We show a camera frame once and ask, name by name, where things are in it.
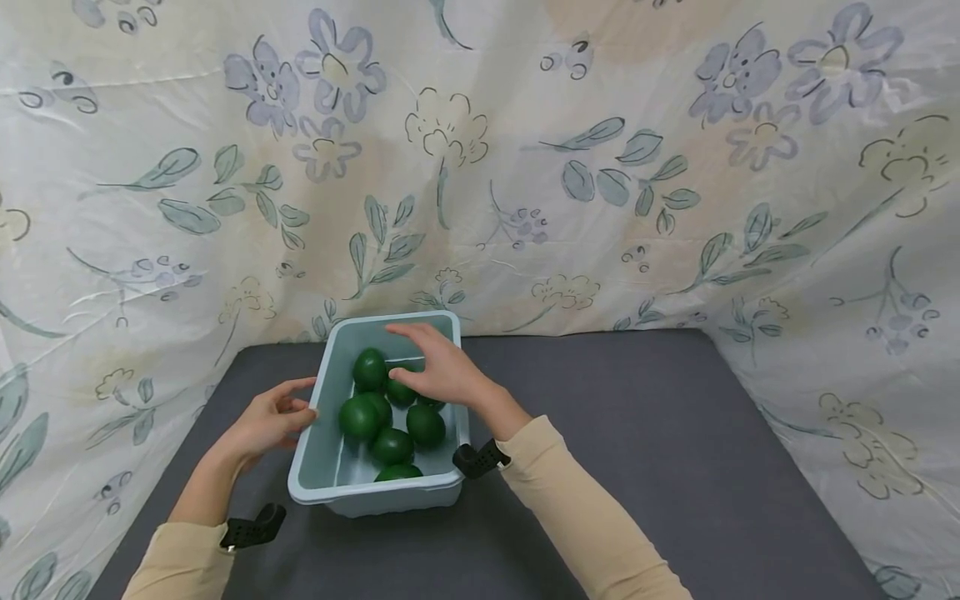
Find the blue flower pattern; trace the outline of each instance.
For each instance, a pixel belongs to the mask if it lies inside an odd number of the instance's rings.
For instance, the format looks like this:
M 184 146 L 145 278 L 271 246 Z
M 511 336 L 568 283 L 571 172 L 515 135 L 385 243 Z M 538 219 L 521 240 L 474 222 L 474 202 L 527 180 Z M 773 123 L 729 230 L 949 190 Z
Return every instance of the blue flower pattern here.
M 712 48 L 697 67 L 695 75 L 704 92 L 690 105 L 691 117 L 705 123 L 719 123 L 727 113 L 734 121 L 750 116 L 754 98 L 767 91 L 780 76 L 780 51 L 767 48 L 767 38 L 757 23 L 731 49 L 720 43 Z
M 350 123 L 367 115 L 370 96 L 387 89 L 387 76 L 373 56 L 373 36 L 362 27 L 351 27 L 337 36 L 337 25 L 323 9 L 309 18 L 311 42 L 316 50 L 297 54 L 297 70 L 317 82 L 313 106 L 320 114 L 343 108 Z
M 256 126 L 270 125 L 275 135 L 290 130 L 297 134 L 294 111 L 300 104 L 300 81 L 289 62 L 280 62 L 274 47 L 264 36 L 253 45 L 253 63 L 231 54 L 224 61 L 227 88 L 240 92 L 251 102 L 247 120 Z
M 813 98 L 811 124 L 826 123 L 844 106 L 869 106 L 880 95 L 886 77 L 882 67 L 903 44 L 903 32 L 888 26 L 868 33 L 873 20 L 866 3 L 851 4 L 833 18 L 826 38 L 802 39 L 787 51 L 790 64 L 805 71 L 785 97 L 790 102 Z

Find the dark gray mat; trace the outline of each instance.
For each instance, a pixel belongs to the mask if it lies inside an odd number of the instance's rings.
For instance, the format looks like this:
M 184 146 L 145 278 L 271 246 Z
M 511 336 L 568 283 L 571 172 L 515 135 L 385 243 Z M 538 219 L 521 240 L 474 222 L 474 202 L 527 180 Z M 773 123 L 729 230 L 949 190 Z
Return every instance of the dark gray mat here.
M 697 600 L 860 600 L 883 594 L 710 340 L 693 331 L 472 338 L 467 353 L 626 507 Z M 119 598 L 191 469 L 250 398 L 316 372 L 321 345 L 244 350 L 90 598 Z M 475 445 L 490 434 L 472 419 Z M 242 552 L 225 598 L 583 598 L 496 474 L 451 508 L 354 520 L 287 495 L 290 456 L 239 481 L 230 513 L 289 513 Z

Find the right hand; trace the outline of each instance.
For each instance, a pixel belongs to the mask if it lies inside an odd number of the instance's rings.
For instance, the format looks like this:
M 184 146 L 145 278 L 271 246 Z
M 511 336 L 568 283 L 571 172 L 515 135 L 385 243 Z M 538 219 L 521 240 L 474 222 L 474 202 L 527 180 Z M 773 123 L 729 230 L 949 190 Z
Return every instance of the right hand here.
M 390 370 L 391 379 L 421 396 L 477 409 L 485 398 L 494 397 L 502 390 L 477 369 L 465 352 L 433 326 L 426 323 L 391 323 L 386 329 L 409 338 L 423 352 L 426 360 L 423 372 L 401 368 Z

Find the light blue plastic basket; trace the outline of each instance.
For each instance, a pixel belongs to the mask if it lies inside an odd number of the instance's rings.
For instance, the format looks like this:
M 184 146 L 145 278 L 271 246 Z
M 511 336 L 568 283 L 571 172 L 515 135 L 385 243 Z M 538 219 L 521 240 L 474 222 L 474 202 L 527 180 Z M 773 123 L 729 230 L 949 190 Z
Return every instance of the light blue plastic basket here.
M 460 320 L 445 310 L 347 319 L 334 326 L 310 398 L 310 407 L 320 415 L 300 434 L 287 478 L 287 489 L 300 504 L 325 504 L 338 515 L 355 517 L 450 506 L 457 501 L 464 475 L 453 466 L 453 453 L 469 443 L 466 407 L 447 404 L 440 411 L 446 439 L 428 452 L 417 449 L 414 464 L 424 476 L 414 479 L 374 482 L 379 468 L 366 445 L 347 441 L 340 433 L 337 415 L 353 395 L 353 362 L 361 350 L 379 349 L 388 367 L 396 361 L 422 363 L 413 342 L 384 329 L 387 323 L 402 322 L 432 324 L 460 346 Z M 406 410 L 393 407 L 393 411 L 394 427 L 406 430 Z

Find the floral fabric backdrop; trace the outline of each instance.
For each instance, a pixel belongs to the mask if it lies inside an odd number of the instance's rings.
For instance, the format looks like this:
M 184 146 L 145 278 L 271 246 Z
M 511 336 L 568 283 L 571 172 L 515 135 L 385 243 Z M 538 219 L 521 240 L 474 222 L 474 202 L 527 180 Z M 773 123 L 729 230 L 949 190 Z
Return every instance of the floral fabric backdrop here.
M 434 308 L 703 329 L 960 594 L 958 7 L 282 4 L 0 9 L 0 596 L 85 597 L 240 349 Z

